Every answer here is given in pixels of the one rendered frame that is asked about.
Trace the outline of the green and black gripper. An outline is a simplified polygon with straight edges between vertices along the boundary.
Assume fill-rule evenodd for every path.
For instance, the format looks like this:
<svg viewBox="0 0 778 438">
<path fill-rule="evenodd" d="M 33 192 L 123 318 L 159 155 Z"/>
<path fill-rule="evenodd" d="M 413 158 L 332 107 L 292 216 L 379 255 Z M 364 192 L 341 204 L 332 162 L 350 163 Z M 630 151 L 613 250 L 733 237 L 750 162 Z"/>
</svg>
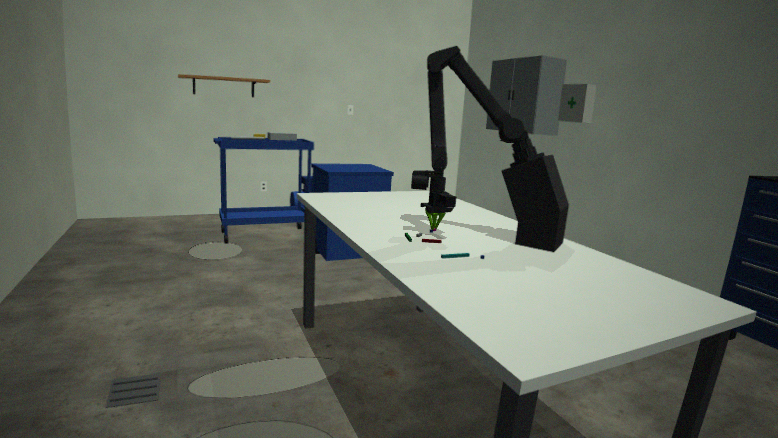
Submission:
<svg viewBox="0 0 778 438">
<path fill-rule="evenodd" d="M 439 191 L 433 191 L 433 190 L 430 190 L 429 193 L 430 192 L 439 193 Z M 425 207 L 424 205 L 426 205 L 425 212 L 426 212 L 427 217 L 429 219 L 431 229 L 432 230 L 434 230 L 434 228 L 437 229 L 439 223 L 441 222 L 441 220 L 445 216 L 446 212 L 443 212 L 441 206 L 439 206 L 439 207 L 432 207 L 432 206 L 429 205 L 429 203 L 421 203 L 421 207 Z M 438 215 L 439 215 L 439 217 L 438 217 L 438 220 L 437 220 L 437 223 L 436 223 L 436 219 L 437 219 Z"/>
</svg>

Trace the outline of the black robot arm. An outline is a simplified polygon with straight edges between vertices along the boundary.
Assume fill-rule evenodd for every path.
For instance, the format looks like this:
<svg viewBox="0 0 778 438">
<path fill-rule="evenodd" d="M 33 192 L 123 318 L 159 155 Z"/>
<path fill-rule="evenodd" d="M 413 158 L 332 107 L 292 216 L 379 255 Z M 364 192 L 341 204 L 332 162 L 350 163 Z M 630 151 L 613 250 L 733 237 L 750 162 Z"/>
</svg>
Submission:
<svg viewBox="0 0 778 438">
<path fill-rule="evenodd" d="M 463 84 L 489 115 L 495 126 L 498 127 L 499 137 L 501 139 L 500 141 L 514 143 L 512 144 L 512 148 L 516 153 L 512 154 L 514 163 L 511 163 L 510 167 L 545 155 L 544 153 L 535 153 L 537 152 L 535 150 L 536 148 L 533 148 L 531 139 L 528 139 L 529 136 L 527 130 L 524 131 L 523 123 L 517 118 L 512 118 L 510 114 L 501 106 L 501 104 L 497 101 L 497 99 L 466 62 L 463 55 L 460 53 L 458 46 L 439 50 L 431 54 L 431 56 L 429 55 L 427 58 L 427 69 L 431 134 L 431 161 L 434 171 L 413 171 L 411 189 L 426 190 L 425 188 L 428 188 L 428 183 L 430 183 L 430 190 L 439 191 L 439 193 L 429 193 L 429 205 L 432 207 L 441 206 L 443 212 L 451 212 L 456 206 L 456 197 L 450 195 L 448 192 L 441 193 L 445 191 L 446 178 L 443 177 L 443 173 L 447 166 L 442 71 L 445 67 L 449 66 L 450 69 L 455 72 L 455 74 L 459 77 L 459 79 L 463 82 Z M 441 63 L 444 64 L 441 66 Z M 502 121 L 502 124 L 499 121 Z M 503 129 L 501 127 L 502 125 Z M 431 177 L 430 180 L 429 177 Z"/>
</svg>

